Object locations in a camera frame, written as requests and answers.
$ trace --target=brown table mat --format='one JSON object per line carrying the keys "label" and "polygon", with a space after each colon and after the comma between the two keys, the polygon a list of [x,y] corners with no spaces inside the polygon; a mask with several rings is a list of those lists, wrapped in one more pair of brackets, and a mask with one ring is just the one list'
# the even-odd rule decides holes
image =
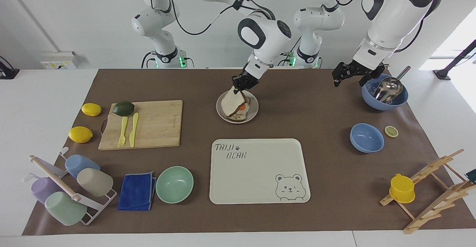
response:
{"label": "brown table mat", "polygon": [[[438,158],[408,105],[376,111],[362,100],[358,77],[333,86],[331,70],[270,70],[251,91],[260,103],[257,116],[242,125],[223,121],[216,113],[217,98],[231,87],[234,70],[100,70],[85,99],[98,103],[95,118],[79,112],[74,126],[93,130],[93,139],[76,144],[70,139],[67,156],[82,154],[114,178],[120,191],[124,175],[181,165],[192,171],[194,190],[182,203],[169,205],[154,195],[148,212],[117,211],[119,195],[92,222],[65,227],[37,203],[23,235],[85,233],[182,233],[242,231],[402,230],[411,221],[396,203],[381,206],[395,173],[412,176]],[[107,108],[119,101],[183,100],[180,147],[99,151],[100,126]],[[385,137],[384,148],[362,154],[350,143],[351,127],[387,125],[399,137]],[[209,200],[211,144],[227,138],[295,138],[301,142],[311,199],[307,203],[214,205]],[[64,168],[61,158],[56,165]],[[447,185],[443,169],[436,173]],[[71,176],[65,182],[84,191]],[[416,185],[417,197],[408,209],[417,215],[443,189],[432,178]],[[423,229],[476,228],[463,200],[429,221]]]}

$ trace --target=yellow fork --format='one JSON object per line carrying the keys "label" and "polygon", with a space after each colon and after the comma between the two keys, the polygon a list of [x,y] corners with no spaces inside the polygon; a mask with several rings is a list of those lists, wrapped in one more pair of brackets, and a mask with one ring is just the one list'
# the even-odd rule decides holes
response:
{"label": "yellow fork", "polygon": [[127,126],[127,117],[122,117],[118,147],[122,147],[126,143],[126,136],[124,135],[126,133],[126,126]]}

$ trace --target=white plate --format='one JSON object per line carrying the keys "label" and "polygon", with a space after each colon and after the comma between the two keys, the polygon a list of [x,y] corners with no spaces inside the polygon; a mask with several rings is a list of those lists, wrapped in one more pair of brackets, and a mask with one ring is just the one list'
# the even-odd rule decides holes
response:
{"label": "white plate", "polygon": [[305,203],[311,198],[296,139],[219,139],[211,149],[215,204]]}
{"label": "white plate", "polygon": [[218,98],[218,100],[216,100],[216,112],[218,112],[218,115],[224,119],[225,121],[229,122],[229,123],[233,123],[233,124],[242,124],[242,123],[245,123],[245,122],[249,122],[250,120],[252,120],[253,118],[255,118],[256,114],[258,113],[258,108],[259,108],[259,104],[258,104],[258,100],[256,99],[256,97],[253,95],[253,93],[250,93],[249,91],[243,91],[243,94],[250,99],[250,109],[248,110],[248,115],[246,116],[246,119],[242,122],[233,122],[231,120],[228,120],[228,118],[226,117],[225,113],[223,113],[223,109],[221,108],[221,100],[223,100],[223,98],[225,97],[226,93],[228,93],[228,91],[224,92],[221,94],[221,96]]}

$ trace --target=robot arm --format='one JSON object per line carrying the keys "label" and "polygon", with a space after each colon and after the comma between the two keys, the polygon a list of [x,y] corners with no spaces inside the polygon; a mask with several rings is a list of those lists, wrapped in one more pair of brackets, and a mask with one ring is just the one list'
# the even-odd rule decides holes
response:
{"label": "robot arm", "polygon": [[267,8],[253,0],[203,0],[232,5],[246,17],[238,24],[238,35],[253,53],[239,76],[233,76],[235,93],[250,89],[259,83],[263,74],[274,66],[291,39],[291,30]]}
{"label": "robot arm", "polygon": [[340,62],[332,72],[335,87],[352,76],[363,76],[361,86],[379,77],[385,69],[382,61],[395,52],[433,4],[434,0],[362,0],[362,8],[372,26],[352,62]]}
{"label": "robot arm", "polygon": [[344,12],[335,0],[318,0],[321,7],[308,7],[294,14],[294,26],[301,32],[301,42],[293,56],[295,65],[313,67],[317,60],[322,43],[319,30],[336,30],[344,24]]}
{"label": "robot arm", "polygon": [[175,45],[172,34],[162,30],[175,21],[170,0],[144,0],[150,6],[132,19],[133,29],[152,40],[158,67],[170,68],[182,66],[181,51]]}

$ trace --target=blue cup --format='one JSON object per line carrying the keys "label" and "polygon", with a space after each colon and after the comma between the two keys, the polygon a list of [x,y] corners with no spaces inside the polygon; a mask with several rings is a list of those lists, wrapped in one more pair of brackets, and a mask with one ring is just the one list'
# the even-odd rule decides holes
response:
{"label": "blue cup", "polygon": [[362,98],[364,98],[364,101],[367,103],[367,105],[377,110],[387,111],[398,108],[399,106],[406,103],[406,100],[408,100],[408,91],[406,90],[405,86],[403,86],[403,91],[397,97],[392,99],[390,104],[382,103],[381,101],[374,98],[374,91],[377,89],[380,82],[388,77],[391,76],[387,74],[381,74],[378,78],[371,79],[370,81],[367,81],[364,86],[362,86]]}
{"label": "blue cup", "polygon": [[77,178],[80,171],[86,168],[92,168],[100,171],[99,165],[88,159],[85,156],[75,154],[70,156],[65,162],[66,170],[74,177]]}

